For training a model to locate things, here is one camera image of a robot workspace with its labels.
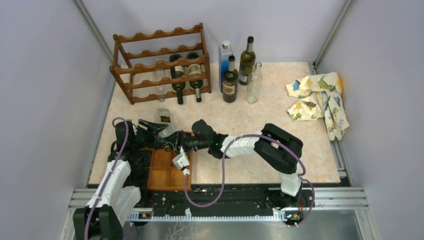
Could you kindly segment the clear liquor bottle black cap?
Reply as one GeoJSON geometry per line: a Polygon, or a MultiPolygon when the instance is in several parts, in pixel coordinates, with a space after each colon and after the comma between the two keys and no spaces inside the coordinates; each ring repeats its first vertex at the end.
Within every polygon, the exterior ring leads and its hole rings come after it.
{"type": "Polygon", "coordinates": [[[158,108],[157,109],[157,120],[159,124],[167,125],[167,127],[162,130],[158,135],[161,138],[166,138],[172,135],[175,131],[172,125],[172,119],[170,115],[170,110],[167,108],[158,108]]]}

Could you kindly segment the green wine bottle white label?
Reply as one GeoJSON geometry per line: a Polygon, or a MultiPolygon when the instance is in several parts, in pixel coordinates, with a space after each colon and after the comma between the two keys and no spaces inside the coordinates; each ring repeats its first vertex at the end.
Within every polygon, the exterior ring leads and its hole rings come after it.
{"type": "MultiPolygon", "coordinates": [[[[181,58],[182,56],[179,54],[172,54],[169,57],[169,61],[170,62],[175,62],[177,61],[179,58],[181,58]]],[[[180,77],[182,77],[185,74],[185,68],[183,66],[175,66],[172,67],[170,69],[170,75],[172,79],[178,79],[180,77]]],[[[177,83],[172,83],[171,87],[176,91],[176,95],[177,95],[177,103],[179,105],[183,105],[184,104],[184,100],[183,100],[183,90],[186,87],[186,83],[185,82],[177,82],[177,83]]]]}

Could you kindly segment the green wine bottle dark label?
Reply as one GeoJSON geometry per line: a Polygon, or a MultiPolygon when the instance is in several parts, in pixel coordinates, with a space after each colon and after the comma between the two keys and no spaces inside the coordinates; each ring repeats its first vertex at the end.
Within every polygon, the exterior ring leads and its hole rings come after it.
{"type": "MultiPolygon", "coordinates": [[[[199,55],[196,52],[191,52],[186,57],[189,60],[194,60],[194,59],[197,59],[199,57],[199,55]]],[[[200,64],[191,64],[187,67],[187,74],[189,76],[198,76],[201,73],[202,73],[202,70],[201,70],[200,64]]],[[[189,82],[190,86],[195,91],[195,98],[196,98],[196,101],[198,103],[200,103],[202,101],[201,88],[203,86],[203,83],[204,82],[203,82],[202,79],[192,80],[192,81],[189,82]]]]}

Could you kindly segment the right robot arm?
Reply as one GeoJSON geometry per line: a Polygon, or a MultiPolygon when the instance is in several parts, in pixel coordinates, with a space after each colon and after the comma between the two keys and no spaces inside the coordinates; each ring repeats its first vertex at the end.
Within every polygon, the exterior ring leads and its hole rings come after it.
{"type": "Polygon", "coordinates": [[[186,177],[190,175],[188,154],[191,151],[206,149],[208,154],[222,161],[258,155],[279,172],[283,203],[295,206],[301,200],[302,176],[306,174],[306,168],[300,160],[304,144],[296,136],[273,123],[266,123],[259,132],[234,136],[217,133],[200,119],[191,130],[191,133],[176,131],[158,136],[166,150],[177,154],[172,162],[186,177]]]}

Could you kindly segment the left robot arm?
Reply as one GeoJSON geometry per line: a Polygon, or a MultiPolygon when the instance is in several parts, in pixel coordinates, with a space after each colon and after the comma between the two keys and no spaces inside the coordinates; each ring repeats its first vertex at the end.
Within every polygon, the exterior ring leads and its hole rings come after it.
{"type": "Polygon", "coordinates": [[[135,130],[132,121],[122,117],[112,120],[117,151],[112,153],[112,160],[107,163],[94,195],[73,214],[75,239],[122,240],[124,225],[133,207],[144,207],[149,203],[150,193],[147,190],[124,185],[132,171],[130,155],[132,150],[153,147],[158,133],[168,125],[142,119],[138,122],[145,128],[135,130]]]}

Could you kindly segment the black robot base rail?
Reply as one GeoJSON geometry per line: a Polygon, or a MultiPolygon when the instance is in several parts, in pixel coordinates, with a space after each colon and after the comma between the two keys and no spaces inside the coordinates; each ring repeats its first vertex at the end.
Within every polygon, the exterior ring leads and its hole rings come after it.
{"type": "Polygon", "coordinates": [[[287,214],[303,218],[314,206],[313,193],[302,186],[297,196],[284,194],[276,184],[194,184],[184,191],[144,191],[130,212],[131,222],[183,218],[246,219],[287,214]]]}

